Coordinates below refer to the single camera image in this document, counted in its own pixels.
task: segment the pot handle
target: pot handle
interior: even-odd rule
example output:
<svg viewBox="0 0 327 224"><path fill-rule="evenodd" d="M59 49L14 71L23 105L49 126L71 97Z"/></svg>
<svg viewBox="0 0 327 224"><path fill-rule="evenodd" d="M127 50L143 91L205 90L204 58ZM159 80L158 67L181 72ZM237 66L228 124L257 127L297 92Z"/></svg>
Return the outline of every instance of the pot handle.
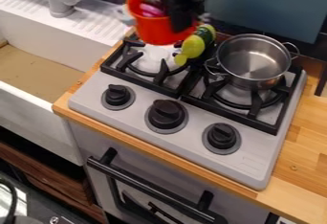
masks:
<svg viewBox="0 0 327 224"><path fill-rule="evenodd" d="M289 45L289 46L292 46L292 47L296 50L296 56L293 56L293 57L291 58L291 60L294 60L294 59L298 58L299 55L301 55L301 53L300 53L300 51L298 50L297 46L294 45L293 43L291 43L291 42L285 42L285 43L283 43L283 45L285 45L286 48L287 48L288 45Z"/></svg>
<svg viewBox="0 0 327 224"><path fill-rule="evenodd" d="M207 72L210 73L211 75L216 76L216 77L222 77L222 78L223 78L223 77L229 76L229 74L226 74L226 73L218 73L218 72L217 72L217 73L214 73L214 72L212 72L212 71L209 69L209 67L208 67L208 62L211 61L211 60L213 60L213 59L215 59L215 57L214 57L214 58L210 58L210 59L208 59L208 60L205 61L205 65L204 65L204 66L205 66Z"/></svg>

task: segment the pot rim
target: pot rim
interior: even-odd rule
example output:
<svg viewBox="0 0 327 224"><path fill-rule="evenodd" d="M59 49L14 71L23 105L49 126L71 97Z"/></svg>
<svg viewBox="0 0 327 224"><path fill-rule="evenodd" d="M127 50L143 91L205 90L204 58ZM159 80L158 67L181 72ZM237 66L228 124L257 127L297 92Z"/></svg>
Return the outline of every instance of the pot rim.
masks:
<svg viewBox="0 0 327 224"><path fill-rule="evenodd" d="M280 72L279 75L276 75L276 76L273 76L273 77L270 77L270 78L244 78L242 76L238 76L236 74L234 74L233 72L231 72L229 69L227 69L223 64L222 62L220 61L220 57L219 57L219 54L220 52L223 50L223 48L228 45L232 40L235 40L237 38L244 38L244 37L247 37L247 38L260 38L260 39L264 39L266 40L267 42L270 42L271 44L274 44L275 46L277 46L282 52L284 52L284 54L287 56L288 60L289 60L289 63L287 65L287 67L285 68L284 71ZM280 78L282 77L288 70L289 68L291 67L292 65L292 56L289 52L289 50L281 43L279 42L278 40L272 38L272 37L269 37L269 36L265 36L265 35L262 35L262 34L238 34L238 35L235 35L235 36L232 36L230 37L229 39L223 41L222 44L219 45L218 47L218 50L217 50L217 53L216 53L216 58L218 60L218 63L219 65L226 71L228 72L230 75L234 76L235 78L239 78L239 79L242 79L242 80L246 80L246 81L268 81L268 80L272 80L272 79L275 79L275 78Z"/></svg>

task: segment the cabinet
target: cabinet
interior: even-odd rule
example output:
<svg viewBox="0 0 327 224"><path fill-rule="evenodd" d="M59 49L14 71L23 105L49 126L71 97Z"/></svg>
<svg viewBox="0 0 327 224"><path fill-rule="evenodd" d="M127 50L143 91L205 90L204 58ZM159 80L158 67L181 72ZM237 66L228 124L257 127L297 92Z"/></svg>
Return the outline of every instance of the cabinet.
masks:
<svg viewBox="0 0 327 224"><path fill-rule="evenodd" d="M190 175L178 171L164 165L154 158L140 154L138 151L132 150L115 142L113 139L106 138L101 134L89 130L79 124L70 123L73 134L76 138L77 144L81 150L81 155L84 164L87 164L88 159L92 157L93 160L99 162L103 160L103 155L108 152L109 148L113 148L117 154L109 165L114 165L114 169L122 169L123 172L131 173L151 186L159 187L163 191L173 193L176 198L181 198L189 203L190 206L197 204L199 199L203 197L204 192L211 192L213 194L212 202L209 205L209 211L222 215L229 223L264 223L268 211L261 209L252 203L231 195L223 190L215 188L207 183L201 182ZM99 204L102 208L129 223L144 223L133 215L121 210L120 206L115 203L115 193L110 186L110 178L98 169L90 167L90 164L85 167L91 179ZM188 216L172 210L171 206L166 205L164 201L153 197L149 194L144 194L137 188L126 185L121 181L117 181L120 190L120 200L126 200L122 196L122 191L127 192L135 202L141 204L143 207L148 207L148 203L154 203L156 206L164 210L166 213L173 215L181 223L203 223L194 219L188 219ZM171 220L165 220L167 223L176 223Z"/></svg>

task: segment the metal pot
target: metal pot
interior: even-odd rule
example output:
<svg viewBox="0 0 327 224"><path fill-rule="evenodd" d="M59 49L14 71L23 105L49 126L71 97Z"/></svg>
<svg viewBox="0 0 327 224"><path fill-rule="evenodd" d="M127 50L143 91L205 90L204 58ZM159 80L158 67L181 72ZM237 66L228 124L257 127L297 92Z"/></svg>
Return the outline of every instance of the metal pot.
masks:
<svg viewBox="0 0 327 224"><path fill-rule="evenodd" d="M285 45L261 34L239 34L218 48L218 65L229 76L231 84L242 89L262 90L274 87L288 71L295 57Z"/></svg>

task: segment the wooden countertop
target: wooden countertop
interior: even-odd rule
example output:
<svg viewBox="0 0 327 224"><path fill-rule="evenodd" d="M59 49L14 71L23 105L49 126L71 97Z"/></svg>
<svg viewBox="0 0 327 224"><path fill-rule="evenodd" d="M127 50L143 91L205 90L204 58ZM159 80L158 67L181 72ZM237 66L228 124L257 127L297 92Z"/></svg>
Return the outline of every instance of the wooden countertop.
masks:
<svg viewBox="0 0 327 224"><path fill-rule="evenodd" d="M271 181L265 190L256 191L68 108L68 99L120 44L117 43L54 103L53 110L57 115L81 123L296 223L327 223L327 98L314 95L323 67L321 62L306 57L294 61L307 71L308 81Z"/></svg>

